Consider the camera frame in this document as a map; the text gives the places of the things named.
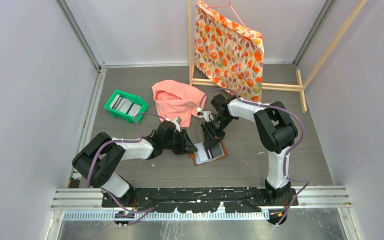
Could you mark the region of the grey credit card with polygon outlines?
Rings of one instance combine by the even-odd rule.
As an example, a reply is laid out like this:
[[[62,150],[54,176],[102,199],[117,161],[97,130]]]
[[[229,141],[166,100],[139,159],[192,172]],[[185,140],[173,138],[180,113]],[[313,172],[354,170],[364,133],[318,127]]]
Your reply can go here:
[[[206,155],[209,161],[217,160],[223,158],[226,154],[221,145],[214,146],[206,150]]]

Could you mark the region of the brown leather card holder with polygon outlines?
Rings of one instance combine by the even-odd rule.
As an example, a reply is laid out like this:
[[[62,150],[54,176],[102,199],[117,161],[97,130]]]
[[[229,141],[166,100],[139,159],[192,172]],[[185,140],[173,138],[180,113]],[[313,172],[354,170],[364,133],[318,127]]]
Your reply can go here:
[[[190,153],[188,157],[195,166],[224,159],[228,156],[228,152],[222,141],[208,150],[205,150],[203,142],[196,143],[194,146],[197,148],[197,151]]]

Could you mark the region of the green card tray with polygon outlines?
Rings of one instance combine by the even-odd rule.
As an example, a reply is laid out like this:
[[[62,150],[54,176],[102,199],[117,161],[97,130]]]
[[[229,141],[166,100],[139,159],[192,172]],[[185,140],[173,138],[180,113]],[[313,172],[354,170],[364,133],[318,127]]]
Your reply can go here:
[[[139,113],[145,113],[149,104],[140,96],[116,89],[103,108],[114,118],[128,123],[140,123],[143,116]]]

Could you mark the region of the stack of cards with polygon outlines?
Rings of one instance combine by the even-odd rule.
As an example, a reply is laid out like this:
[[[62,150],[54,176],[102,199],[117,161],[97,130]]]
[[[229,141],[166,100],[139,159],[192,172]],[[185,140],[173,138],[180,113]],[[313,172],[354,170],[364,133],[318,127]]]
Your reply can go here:
[[[133,103],[126,97],[123,97],[117,94],[109,104],[110,112],[114,117],[123,118],[123,117],[134,117],[137,113],[140,112],[142,106]]]

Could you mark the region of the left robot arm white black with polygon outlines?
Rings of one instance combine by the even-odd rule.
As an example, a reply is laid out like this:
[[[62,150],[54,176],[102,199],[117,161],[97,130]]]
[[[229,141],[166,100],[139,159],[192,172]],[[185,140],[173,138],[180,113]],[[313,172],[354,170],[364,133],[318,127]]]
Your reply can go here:
[[[198,149],[187,131],[176,122],[164,120],[151,134],[140,139],[118,139],[107,133],[97,134],[72,160],[72,167],[93,188],[101,188],[114,196],[121,207],[133,202],[133,187],[115,173],[121,161],[150,160],[171,150],[175,155],[189,155]]]

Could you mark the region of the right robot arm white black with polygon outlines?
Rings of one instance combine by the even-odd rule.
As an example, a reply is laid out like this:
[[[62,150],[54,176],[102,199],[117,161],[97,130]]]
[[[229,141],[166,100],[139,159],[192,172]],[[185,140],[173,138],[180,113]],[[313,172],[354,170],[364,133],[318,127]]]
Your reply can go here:
[[[289,153],[298,137],[298,129],[292,117],[280,101],[272,104],[251,102],[243,98],[230,98],[218,94],[211,100],[217,111],[197,108],[197,115],[205,121],[201,123],[204,142],[203,148],[209,151],[225,137],[224,129],[239,118],[256,125],[259,139],[268,151],[268,175],[265,180],[265,198],[271,205],[279,205],[291,191],[288,177]]]

